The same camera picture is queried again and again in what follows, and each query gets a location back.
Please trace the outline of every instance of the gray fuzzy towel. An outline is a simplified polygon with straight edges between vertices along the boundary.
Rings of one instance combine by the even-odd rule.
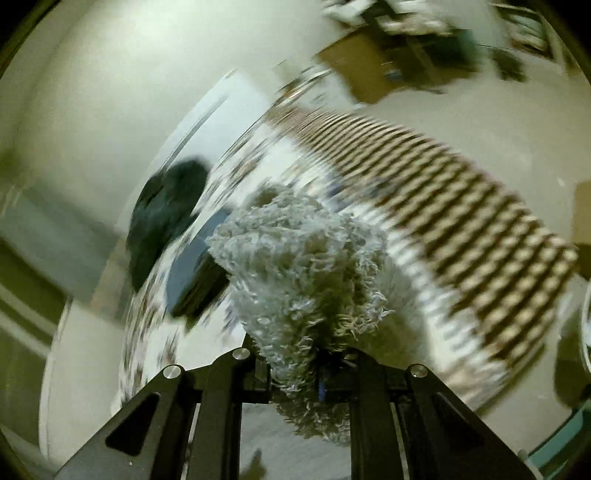
[[[320,405],[310,389],[317,351],[363,347],[385,319],[399,324],[401,349],[414,350],[422,329],[395,311],[401,295],[385,235],[283,186],[264,186],[246,205],[208,240],[231,274],[233,311],[294,400],[280,411],[306,436],[346,440],[344,406]]]

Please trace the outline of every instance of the floor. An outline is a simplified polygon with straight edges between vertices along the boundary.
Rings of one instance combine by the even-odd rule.
[[[591,179],[591,163],[587,161],[591,151],[591,135],[587,131],[591,125],[591,87],[584,77],[562,75],[545,60],[528,59],[526,72],[529,77],[526,83],[503,82],[496,78],[491,66],[486,65],[475,76],[447,85],[443,95],[416,90],[395,92],[366,108],[364,113],[406,124],[454,146],[509,188],[518,191],[550,229],[570,239],[574,191],[578,182]],[[562,349],[561,340],[566,335],[563,323],[570,325],[569,318],[576,321],[584,288],[585,283],[580,277],[573,279],[561,304],[561,321],[548,335],[546,347],[529,368],[481,412],[484,421],[514,451],[533,449],[570,414],[572,398],[558,391],[557,385],[569,383],[563,380],[570,378],[574,367],[573,370],[570,368],[577,361],[572,351]],[[118,373],[114,359],[118,359],[119,335],[122,335],[122,330],[107,333],[103,323],[95,326],[89,322],[88,312],[73,310],[71,316],[74,315],[83,320],[80,325],[84,324],[85,345],[88,347],[86,351],[83,345],[77,346],[76,362],[92,360],[93,367],[88,363],[92,375],[71,378],[75,383],[66,387],[81,395],[81,405],[92,414],[83,419],[78,437],[69,439],[68,452],[74,451],[77,444],[81,446],[84,436],[88,437],[106,419],[105,412],[115,388],[113,379]],[[94,329],[103,335],[100,348],[96,348]],[[560,377],[555,378],[559,364],[566,368],[562,369]],[[259,428],[264,417],[273,415],[251,416],[244,422],[243,436]],[[289,429],[280,419],[275,419],[274,425],[279,436],[280,432]],[[277,463],[277,458],[287,462],[285,455],[296,450],[301,453],[296,457],[307,458],[321,448],[322,442],[319,441],[318,445],[314,442],[298,444],[300,446],[294,442],[289,445],[280,443],[269,441],[263,457],[272,456],[273,463],[282,465],[283,470],[280,468],[274,472],[267,466],[265,478],[286,478],[282,476],[285,463]],[[324,465],[338,463],[339,472],[331,469],[326,475],[337,478],[342,474],[344,478],[348,453],[341,448],[331,452],[327,453]],[[246,464],[252,458],[253,472],[263,468],[255,450],[243,452],[243,455]],[[65,450],[60,452],[60,457],[65,460]],[[302,469],[307,468],[307,462],[295,467],[299,478],[305,476]],[[326,478],[318,469],[308,473],[315,478]]]

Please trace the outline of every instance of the brown and beige striped textile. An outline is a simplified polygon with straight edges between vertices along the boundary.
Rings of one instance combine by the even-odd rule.
[[[472,309],[485,354],[506,371],[531,352],[554,319],[576,250],[523,203],[449,147],[376,119],[299,108],[269,121],[336,170],[338,198],[369,196],[382,225],[423,245],[441,285]]]

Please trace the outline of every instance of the metal screw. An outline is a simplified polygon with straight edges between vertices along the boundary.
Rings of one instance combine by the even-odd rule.
[[[232,356],[236,360],[246,360],[250,356],[250,354],[251,353],[248,351],[248,348],[243,347],[237,348],[232,352]]]
[[[169,365],[163,373],[166,378],[177,378],[183,371],[178,365]]]
[[[427,370],[427,367],[421,364],[414,364],[410,368],[410,374],[417,378],[424,378],[427,376],[428,373],[429,370]]]

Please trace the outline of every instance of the beige floor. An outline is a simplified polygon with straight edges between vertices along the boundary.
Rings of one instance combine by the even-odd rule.
[[[549,228],[570,238],[576,184],[591,179],[591,163],[586,161],[591,151],[591,135],[587,134],[591,125],[591,89],[584,78],[562,76],[544,61],[528,61],[527,73],[527,83],[503,82],[487,66],[472,78],[448,85],[444,95],[415,90],[395,92],[368,107],[365,113],[406,124],[457,148],[518,191]],[[546,348],[482,412],[487,424],[515,451],[536,447],[570,413],[555,383],[569,382],[568,365],[574,362],[567,364],[566,373],[562,372],[557,381],[557,352],[562,321],[573,316],[576,319],[584,287],[579,278],[571,282],[561,305],[561,322],[547,336]],[[87,313],[78,314],[87,317]],[[89,332],[91,324],[85,326],[85,338],[95,342]],[[113,359],[120,353],[121,334],[113,334],[116,341],[104,337],[101,348],[92,350],[93,365],[100,365],[100,379],[108,388],[98,388],[96,375],[76,378],[76,389],[93,392],[84,395],[85,409],[97,414],[84,418],[79,435],[69,439],[70,451],[82,445],[84,437],[104,421],[104,414],[98,412],[108,408],[114,391],[114,383],[106,379],[116,378]],[[78,345],[76,358],[80,361],[84,358],[82,350]],[[572,359],[572,352],[566,352],[569,355]],[[270,435],[264,445],[246,442],[261,428],[268,429]],[[253,470],[267,469],[267,479],[292,478],[288,471],[295,475],[293,478],[344,478],[349,471],[346,449],[328,447],[320,440],[295,439],[291,428],[272,411],[257,413],[254,408],[246,415],[243,440],[243,465],[254,458]],[[258,448],[263,451],[260,465],[255,454]],[[319,452],[326,455],[318,457]],[[315,457],[313,462],[307,460],[311,457]]]

